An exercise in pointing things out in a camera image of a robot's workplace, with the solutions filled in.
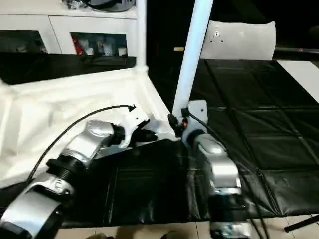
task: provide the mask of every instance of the black mat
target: black mat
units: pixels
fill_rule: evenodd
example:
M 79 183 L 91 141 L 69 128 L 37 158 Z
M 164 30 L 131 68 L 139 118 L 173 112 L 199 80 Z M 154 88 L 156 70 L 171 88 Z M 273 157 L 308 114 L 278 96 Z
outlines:
M 170 109 L 178 75 L 172 64 L 150 66 Z M 0 64 L 0 77 L 8 76 Z M 201 60 L 191 99 L 207 101 L 209 125 L 243 169 L 264 216 L 319 213 L 319 107 L 277 62 Z M 0 190 L 0 206 L 22 188 Z M 65 226 L 206 221 L 205 198 L 197 161 L 179 142 L 160 141 L 96 161 Z

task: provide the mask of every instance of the dark background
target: dark background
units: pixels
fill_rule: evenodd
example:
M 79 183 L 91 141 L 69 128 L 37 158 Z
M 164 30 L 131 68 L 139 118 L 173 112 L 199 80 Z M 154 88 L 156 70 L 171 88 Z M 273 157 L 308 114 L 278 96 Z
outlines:
M 176 58 L 180 64 L 194 0 L 159 4 L 148 1 L 148 65 L 156 57 Z M 215 0 L 210 19 L 264 24 L 276 22 L 276 47 L 319 49 L 319 1 Z

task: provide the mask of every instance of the black cable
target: black cable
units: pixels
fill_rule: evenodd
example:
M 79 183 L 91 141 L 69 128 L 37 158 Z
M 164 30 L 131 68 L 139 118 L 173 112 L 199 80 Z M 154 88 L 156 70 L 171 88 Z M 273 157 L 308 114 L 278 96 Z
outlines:
M 260 208 L 259 208 L 259 205 L 257 204 L 256 197 L 255 197 L 255 195 L 254 195 L 254 193 L 253 193 L 253 190 L 252 190 L 252 188 L 251 188 L 251 185 L 248 183 L 248 180 L 244 177 L 244 175 L 243 175 L 242 171 L 240 170 L 240 168 L 238 168 L 238 173 L 239 173 L 239 175 L 241 175 L 241 178 L 244 180 L 244 182 L 245 182 L 245 184 L 246 184 L 246 186 L 247 186 L 247 188 L 248 188 L 248 191 L 249 191 L 249 193 L 250 193 L 250 198 L 251 198 L 251 200 L 253 201 L 253 203 L 254 203 L 255 206 L 256 206 L 257 215 L 258 215 L 258 217 L 259 217 L 259 219 L 260 219 L 261 225 L 262 225 L 263 230 L 264 230 L 264 232 L 265 232 L 266 239 L 269 239 L 269 234 L 268 234 L 267 226 L 266 226 L 265 221 L 264 221 L 264 219 L 263 219 L 263 217 L 262 217 L 262 215 L 261 215 L 261 210 L 260 210 Z
M 216 132 L 214 130 L 212 130 L 212 128 L 210 128 L 207 124 L 205 124 L 203 121 L 201 121 L 199 118 L 197 118 L 195 115 L 193 115 L 191 112 L 188 112 L 189 116 L 191 116 L 194 120 L 196 120 L 197 122 L 199 122 L 202 126 L 204 126 L 209 133 L 216 139 L 218 140 L 220 143 L 222 143 L 222 140 L 220 139 L 220 137 L 218 136 L 218 134 L 216 134 Z
M 257 227 L 257 225 L 256 225 L 256 223 L 255 223 L 255 221 L 254 221 L 252 218 L 250 218 L 249 220 L 250 220 L 251 224 L 253 225 L 254 229 L 256 230 L 256 232 L 257 232 L 259 238 L 260 238 L 260 239 L 263 239 L 263 235 L 262 235 L 261 232 L 259 231 L 259 229 L 258 229 L 258 227 Z
M 312 215 L 310 215 L 310 217 L 313 217 Z M 318 222 L 316 222 L 316 224 L 319 226 L 319 223 Z
M 84 120 L 85 118 L 94 115 L 98 112 L 101 111 L 106 111 L 106 110 L 110 110 L 110 109 L 115 109 L 115 108 L 129 108 L 129 110 L 133 110 L 135 108 L 135 106 L 129 106 L 129 105 L 117 105 L 117 106 L 109 106 L 109 107 L 104 107 L 95 111 L 92 111 L 86 115 L 84 115 L 83 117 L 81 117 L 80 119 L 78 119 L 77 121 L 75 121 L 74 123 L 72 123 L 65 131 L 63 131 L 53 142 L 52 144 L 50 144 L 50 146 L 44 151 L 44 153 L 41 155 L 41 157 L 39 158 L 39 160 L 37 161 L 37 163 L 35 164 L 34 168 L 32 169 L 31 173 L 29 174 L 26 182 L 27 184 L 29 184 L 32 181 L 32 178 L 36 172 L 36 170 L 38 169 L 40 163 L 42 162 L 42 160 L 44 159 L 44 157 L 47 155 L 47 153 L 51 150 L 51 148 L 60 140 L 60 138 L 63 137 L 63 135 L 65 135 L 71 128 L 73 128 L 78 122 L 81 122 L 82 120 Z
M 214 130 L 212 130 L 207 124 L 205 124 L 203 121 L 201 121 L 199 118 L 197 118 L 195 115 L 193 115 L 191 112 L 187 112 L 189 114 L 189 116 L 191 116 L 194 120 L 196 120 L 197 122 L 199 122 L 202 126 L 204 126 L 208 132 L 216 139 L 218 140 L 221 144 L 225 145 L 223 143 L 223 141 L 220 139 L 220 137 L 216 134 L 216 132 Z M 262 224 L 262 227 L 263 227 L 263 230 L 265 232 L 265 235 L 266 235 L 266 239 L 269 239 L 269 234 L 268 234 L 268 230 L 267 230 L 267 226 L 265 224 L 265 221 L 262 217 L 262 214 L 261 214 L 261 211 L 260 211 L 260 208 L 259 208 L 259 205 L 257 204 L 257 201 L 256 201 L 256 198 L 255 198 L 255 195 L 253 193 L 253 190 L 250 186 L 250 184 L 248 183 L 248 180 L 243 176 L 241 170 L 239 169 L 238 167 L 238 173 L 239 175 L 241 176 L 241 178 L 244 180 L 245 184 L 247 185 L 247 188 L 248 188 L 248 191 L 250 193 L 250 196 L 251 196 L 251 199 L 253 201 L 253 203 L 255 204 L 256 206 L 256 211 L 257 211 L 257 215 L 261 221 L 261 224 Z

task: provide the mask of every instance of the white floor tile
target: white floor tile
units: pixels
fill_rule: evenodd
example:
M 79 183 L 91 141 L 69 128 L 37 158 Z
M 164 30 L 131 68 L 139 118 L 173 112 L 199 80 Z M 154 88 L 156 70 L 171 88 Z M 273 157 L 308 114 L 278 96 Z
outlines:
M 95 234 L 103 233 L 107 237 L 115 237 L 119 227 L 104 227 L 104 228 L 96 228 Z
M 285 232 L 284 227 L 288 226 L 286 218 L 266 219 L 269 238 L 271 239 L 294 239 L 292 232 Z
M 95 234 L 96 228 L 60 229 L 55 239 L 85 239 Z
M 292 225 L 302 220 L 309 218 L 310 216 L 294 216 L 287 217 L 288 224 Z M 299 228 L 292 231 L 295 239 L 319 239 L 319 225 L 316 223 L 310 224 L 303 228 Z
M 160 239 L 169 232 L 169 239 L 198 239 L 196 223 L 146 225 L 136 232 L 135 239 Z
M 209 233 L 209 222 L 199 222 L 196 223 L 196 226 L 199 239 L 211 239 Z
M 116 239 L 160 239 L 171 232 L 168 239 L 198 239 L 195 223 L 153 224 L 97 228 L 96 234 L 104 233 Z

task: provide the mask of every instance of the shelf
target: shelf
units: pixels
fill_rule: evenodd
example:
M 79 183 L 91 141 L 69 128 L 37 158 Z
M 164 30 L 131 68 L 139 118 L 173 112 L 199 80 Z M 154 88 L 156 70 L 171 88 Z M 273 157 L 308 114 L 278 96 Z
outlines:
M 61 0 L 1 0 L 0 14 L 137 19 L 135 6 L 124 12 L 101 12 L 89 7 L 69 10 Z

